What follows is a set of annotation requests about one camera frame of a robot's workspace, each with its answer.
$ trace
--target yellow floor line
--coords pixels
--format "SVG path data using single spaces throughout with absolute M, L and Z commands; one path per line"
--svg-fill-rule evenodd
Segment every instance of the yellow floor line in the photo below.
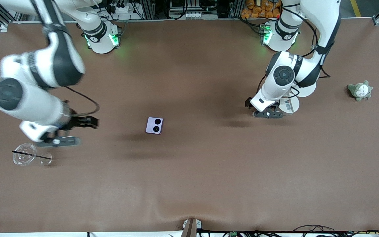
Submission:
M 353 11 L 355 12 L 356 17 L 361 17 L 361 12 L 359 12 L 358 4 L 356 3 L 356 0 L 350 0 L 350 3 L 352 3 Z

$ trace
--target cable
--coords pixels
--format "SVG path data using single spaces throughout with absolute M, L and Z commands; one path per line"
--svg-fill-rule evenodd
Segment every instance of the cable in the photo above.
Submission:
M 264 75 L 263 78 L 261 78 L 260 83 L 258 83 L 257 91 L 255 92 L 255 94 L 258 93 L 258 91 L 260 90 L 260 85 L 263 82 L 264 78 L 266 78 L 266 75 Z
M 202 1 L 203 0 L 199 0 L 198 1 L 198 5 L 203 9 L 203 10 L 205 10 L 205 11 L 213 11 L 213 10 L 216 10 L 217 9 L 217 2 L 216 2 L 216 5 L 214 6 L 214 7 L 212 7 L 212 8 L 209 8 L 209 7 L 205 7 L 205 6 L 203 6 L 201 3 L 202 3 Z
M 166 5 L 166 2 L 169 2 L 169 0 L 164 0 L 164 3 L 163 3 L 163 11 L 164 11 L 164 16 L 166 17 L 166 19 L 170 20 L 172 19 L 170 17 L 170 15 L 167 13 L 167 5 Z
M 321 69 L 322 73 L 325 74 L 325 76 L 321 76 L 321 77 L 319 77 L 319 78 L 330 78 L 330 77 L 331 77 L 328 73 L 326 73 L 326 72 L 324 71 L 322 65 L 320 66 L 320 69 Z
M 96 113 L 96 112 L 98 112 L 98 111 L 99 111 L 99 109 L 100 109 L 100 106 L 99 106 L 99 104 L 98 104 L 96 101 L 94 101 L 94 100 L 90 99 L 89 97 L 87 97 L 87 96 L 83 95 L 82 93 L 80 93 L 80 92 L 78 92 L 78 91 L 76 91 L 76 90 L 72 89 L 71 87 L 67 87 L 67 86 L 65 86 L 65 88 L 67 88 L 68 90 L 71 90 L 72 92 L 74 92 L 74 93 L 77 93 L 77 94 L 79 94 L 79 95 L 83 96 L 84 98 L 86 98 L 86 99 L 88 99 L 88 100 L 92 101 L 92 102 L 93 102 L 93 104 L 96 106 L 96 109 L 95 109 L 95 110 L 93 110 L 92 112 L 81 113 L 81 114 L 73 114 L 73 115 L 72 115 L 73 117 L 78 117 L 78 116 L 85 116 L 85 115 L 90 115 L 90 114 L 94 114 L 94 113 Z
M 127 28 L 127 23 L 128 23 L 128 20 L 125 21 L 125 25 L 124 25 L 124 28 L 122 28 L 121 30 L 120 36 L 122 36 L 125 33 L 125 29 Z
M 261 33 L 261 32 L 258 32 L 256 31 L 253 27 L 260 27 L 260 25 L 258 24 L 254 24 L 254 23 L 251 23 L 251 22 L 248 22 L 248 19 L 243 19 L 243 18 L 240 18 L 238 16 L 234 16 L 232 18 L 236 18 L 236 19 L 239 19 L 240 21 L 242 21 L 243 23 L 247 24 L 252 31 L 254 31 L 256 34 L 259 34 L 259 35 L 264 35 L 264 33 Z M 277 21 L 277 20 L 274 20 L 274 19 L 270 19 L 270 18 L 265 18 L 265 17 L 261 17 L 259 19 L 268 19 L 268 20 L 271 20 L 271 21 Z
M 323 226 L 323 225 L 302 225 L 302 226 L 294 229 L 293 231 L 297 231 L 298 229 L 304 228 L 304 227 L 313 227 L 313 229 L 310 230 L 310 231 L 314 231 L 316 228 L 321 228 L 321 231 L 324 231 L 324 228 L 329 229 L 331 231 L 335 231 L 333 228 L 329 228 L 329 227 L 326 227 L 326 226 Z
M 138 10 L 135 0 L 130 0 L 130 3 L 133 6 L 133 8 L 135 9 L 137 15 L 141 18 L 141 20 L 144 20 L 145 18 L 143 17 L 143 15 L 141 15 L 140 11 Z
M 290 12 L 290 13 L 292 13 L 292 14 L 294 14 L 294 15 L 296 15 L 297 17 L 301 18 L 302 21 L 304 21 L 304 22 L 305 22 L 305 23 L 311 28 L 311 30 L 313 31 L 314 36 L 315 36 L 315 38 L 316 38 L 316 42 L 318 42 L 318 36 L 317 36 L 316 31 L 314 30 L 314 27 L 313 27 L 313 26 L 312 26 L 312 25 L 311 25 L 311 24 L 310 24 L 305 18 L 303 18 L 302 16 L 300 16 L 298 13 L 293 12 L 293 11 L 291 11 L 291 10 L 285 8 L 285 6 L 283 6 L 283 9 L 286 10 L 286 11 L 288 11 L 288 12 Z
M 183 6 L 182 6 L 182 13 L 181 13 L 181 15 L 180 15 L 178 18 L 176 18 L 175 20 L 179 20 L 179 19 L 182 18 L 182 17 L 185 15 L 185 13 L 187 12 L 187 9 L 188 9 L 188 2 L 187 2 L 187 0 L 182 0 L 182 1 L 185 1 L 185 4 L 183 4 Z
M 314 32 L 315 34 L 317 34 L 317 27 L 315 28 L 315 30 L 313 30 L 313 32 Z M 311 47 L 312 47 L 313 49 L 312 49 L 309 53 L 302 55 L 302 57 L 306 57 L 306 56 L 312 54 L 312 53 L 315 51 L 315 48 L 314 48 L 314 36 L 313 36 L 313 40 L 312 40 L 312 42 L 311 42 Z
M 296 97 L 296 96 L 298 96 L 301 92 L 298 90 L 298 89 L 296 89 L 295 87 L 292 87 L 291 86 L 291 88 L 293 89 L 293 90 L 296 90 L 298 93 L 296 94 L 296 95 L 293 95 L 293 96 L 283 96 L 282 98 L 283 99 L 290 99 L 290 98 L 293 98 L 293 97 Z

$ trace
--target orange bag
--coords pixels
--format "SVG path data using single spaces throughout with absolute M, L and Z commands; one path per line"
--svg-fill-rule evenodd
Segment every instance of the orange bag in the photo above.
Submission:
M 246 7 L 252 9 L 255 6 L 254 0 L 245 0 Z
M 277 18 L 280 15 L 280 10 L 279 9 L 274 9 L 273 10 L 273 17 Z
M 258 17 L 266 17 L 266 10 L 262 10 L 260 13 L 258 13 Z
M 270 11 L 266 12 L 266 18 L 273 18 L 273 13 Z
M 261 8 L 265 9 L 266 11 L 271 11 L 273 9 L 274 5 L 273 3 L 269 2 L 268 0 L 262 0 L 261 1 Z
M 251 12 L 251 18 L 258 18 L 258 13 Z
M 244 18 L 244 19 L 248 19 L 249 18 L 249 15 L 250 15 L 250 10 L 248 9 L 243 9 L 242 10 L 242 13 L 241 13 L 241 18 Z
M 269 1 L 268 0 L 261 0 L 261 8 L 262 9 L 265 9 L 266 7 L 268 7 L 270 5 Z
M 252 9 L 252 12 L 255 14 L 255 13 L 260 13 L 261 12 L 261 7 L 259 7 L 259 6 L 256 6 L 256 7 L 254 7 L 253 9 Z

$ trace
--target brown mat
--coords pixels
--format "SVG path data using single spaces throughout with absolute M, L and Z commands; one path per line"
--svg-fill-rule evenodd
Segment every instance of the brown mat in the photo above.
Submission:
M 280 120 L 244 107 L 273 52 L 239 21 L 130 23 L 122 47 L 86 48 L 74 88 L 98 101 L 99 129 L 80 147 L 52 149 L 52 167 L 20 167 L 28 139 L 0 112 L 0 232 L 172 231 L 194 217 L 212 230 L 292 230 L 321 224 L 379 229 L 379 27 L 343 20 L 325 64 L 331 79 Z M 309 51 L 306 25 L 292 52 Z M 45 46 L 39 25 L 11 24 L 0 59 Z M 369 101 L 346 85 L 370 80 Z M 60 88 L 77 111 L 93 105 Z M 145 134 L 163 117 L 162 135 Z

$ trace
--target green plush toy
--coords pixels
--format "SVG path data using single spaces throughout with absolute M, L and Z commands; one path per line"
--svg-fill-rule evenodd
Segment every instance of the green plush toy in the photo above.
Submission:
M 373 87 L 369 86 L 367 80 L 365 80 L 364 83 L 358 83 L 356 85 L 350 84 L 347 88 L 356 98 L 356 101 L 361 101 L 362 99 L 368 100 L 371 97 L 371 90 L 373 89 Z

